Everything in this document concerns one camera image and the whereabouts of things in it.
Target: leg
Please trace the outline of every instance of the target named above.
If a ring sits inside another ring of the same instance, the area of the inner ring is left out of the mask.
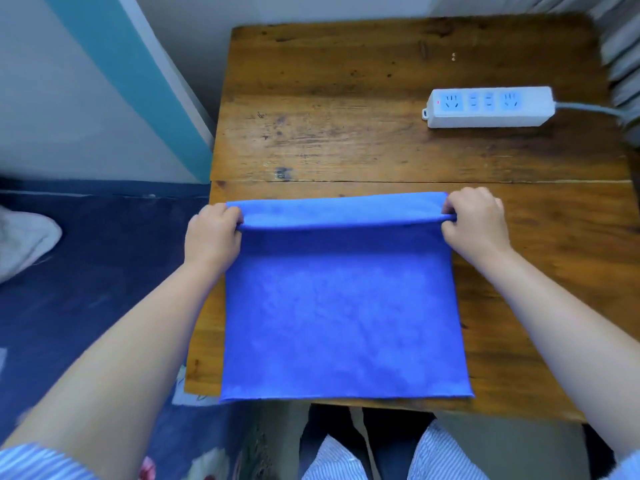
[[[332,406],[328,404],[311,404],[309,420],[300,437],[300,466],[298,478],[307,471],[320,445],[327,435],[332,436],[342,446],[347,448],[364,467],[367,478],[373,480],[367,443],[359,434],[351,421],[351,413],[347,406]]]
[[[369,444],[382,480],[405,479],[420,437],[435,419],[418,411],[363,408]]]

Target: white cable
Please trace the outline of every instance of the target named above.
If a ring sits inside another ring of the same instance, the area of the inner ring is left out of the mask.
[[[612,107],[598,106],[597,104],[583,104],[581,102],[556,102],[556,109],[578,109],[580,111],[603,112],[622,118],[624,111]]]

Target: wood plank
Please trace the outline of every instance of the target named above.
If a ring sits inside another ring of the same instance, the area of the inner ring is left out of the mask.
[[[490,184],[506,208],[516,250],[551,278],[640,339],[640,219],[631,183]],[[453,191],[459,184],[214,182],[211,201],[318,198]],[[553,379],[524,329],[492,286],[454,258],[467,362],[475,399],[340,400],[404,408],[562,417],[580,411]],[[219,395],[225,326],[224,282],[196,323],[186,390]]]
[[[212,180],[624,180],[620,129],[561,111],[540,128],[430,130],[434,88],[549,85],[609,104],[586,17],[242,27],[233,32]]]

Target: electrical outlet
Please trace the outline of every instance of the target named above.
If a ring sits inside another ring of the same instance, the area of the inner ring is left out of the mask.
[[[556,113],[551,88],[434,89],[422,110],[429,128],[540,126]]]

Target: forearm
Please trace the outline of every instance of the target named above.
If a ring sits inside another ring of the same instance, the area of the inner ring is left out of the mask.
[[[216,270],[183,265],[69,368],[5,447],[37,442],[103,480],[135,478]]]
[[[624,455],[640,448],[640,344],[515,252],[480,271],[605,441]]]

